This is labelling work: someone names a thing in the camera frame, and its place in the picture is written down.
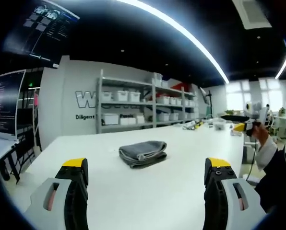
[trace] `white sleeve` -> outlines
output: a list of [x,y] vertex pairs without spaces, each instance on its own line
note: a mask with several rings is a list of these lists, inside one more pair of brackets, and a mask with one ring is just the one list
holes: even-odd
[[256,154],[255,160],[259,170],[264,169],[268,165],[276,151],[277,145],[269,135],[266,143],[259,148],[258,153]]

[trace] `shelving unit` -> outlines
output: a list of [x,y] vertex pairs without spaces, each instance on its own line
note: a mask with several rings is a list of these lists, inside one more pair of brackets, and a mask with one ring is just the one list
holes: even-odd
[[[140,95],[140,101],[143,101],[144,93],[145,91],[151,91],[152,93],[152,100],[149,102],[139,102],[139,103],[133,103],[133,102],[117,102],[117,101],[110,101],[110,102],[103,102],[102,101],[102,91],[103,87],[121,87],[121,88],[129,88],[129,89],[136,89],[138,90]],[[170,96],[178,96],[182,98],[182,105],[172,105],[172,104],[159,104],[156,103],[156,93],[162,92],[169,94]],[[107,129],[118,129],[118,128],[132,128],[132,127],[157,127],[157,125],[170,125],[175,123],[185,123],[186,121],[192,120],[192,119],[186,119],[186,108],[192,108],[194,110],[193,106],[185,106],[185,99],[186,98],[192,98],[195,97],[193,93],[184,92],[183,87],[181,88],[181,91],[171,89],[171,88],[164,88],[160,86],[156,86],[155,82],[153,83],[147,83],[147,82],[139,82],[135,80],[125,80],[125,79],[118,79],[118,78],[112,78],[112,77],[104,77],[104,72],[101,70],[100,78],[97,81],[97,90],[96,90],[96,130],[97,133],[102,133],[103,130]],[[144,114],[144,108],[145,107],[152,107],[152,114],[153,114],[153,121],[152,122],[146,122],[143,124],[134,124],[134,125],[107,125],[102,126],[101,118],[102,118],[102,105],[135,105],[138,106],[140,109],[140,113]],[[177,121],[157,121],[156,120],[156,109],[157,107],[166,107],[170,108],[171,112],[174,111],[174,108],[182,108],[182,119]]]

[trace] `folded cloth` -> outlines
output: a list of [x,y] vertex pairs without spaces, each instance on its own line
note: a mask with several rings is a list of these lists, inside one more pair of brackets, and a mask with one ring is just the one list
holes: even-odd
[[167,144],[163,141],[146,141],[133,145],[121,146],[119,156],[131,168],[146,167],[163,161]]

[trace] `wall-mounted screen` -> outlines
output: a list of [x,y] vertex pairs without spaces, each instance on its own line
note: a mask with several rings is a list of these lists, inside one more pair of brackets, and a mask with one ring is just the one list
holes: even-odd
[[48,61],[58,68],[70,30],[79,17],[48,0],[32,0],[7,35],[3,51]]
[[16,111],[25,70],[0,75],[0,138],[17,139]]

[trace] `ceiling light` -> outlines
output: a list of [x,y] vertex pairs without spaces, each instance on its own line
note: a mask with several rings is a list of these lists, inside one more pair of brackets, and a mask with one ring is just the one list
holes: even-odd
[[30,97],[30,98],[24,98],[24,100],[31,100],[34,99],[34,97]]
[[144,11],[147,11],[147,12],[155,15],[156,17],[162,19],[163,21],[170,24],[171,26],[173,26],[175,29],[177,29],[179,32],[181,32],[185,37],[187,37],[190,41],[192,41],[192,43],[195,44],[202,51],[203,54],[205,54],[205,56],[211,61],[211,63],[214,65],[214,67],[218,70],[218,72],[222,76],[225,83],[226,84],[229,83],[227,76],[225,75],[225,73],[223,72],[223,70],[221,69],[221,67],[217,63],[217,61],[214,59],[214,57],[208,52],[208,50],[188,30],[186,30],[184,27],[182,27],[180,24],[178,24],[172,18],[170,18],[166,14],[162,13],[161,11],[159,11],[159,10],[157,10],[157,9],[155,9],[155,8],[145,4],[143,2],[140,2],[138,0],[117,0],[117,1],[124,2],[124,3],[127,3],[129,5],[138,7]]
[[33,88],[28,88],[29,90],[37,90],[39,89],[40,87],[33,87]]
[[278,79],[279,76],[281,76],[281,74],[282,74],[282,72],[284,71],[285,67],[286,67],[286,59],[285,59],[283,65],[282,65],[282,67],[280,68],[279,72],[277,73],[275,79]]

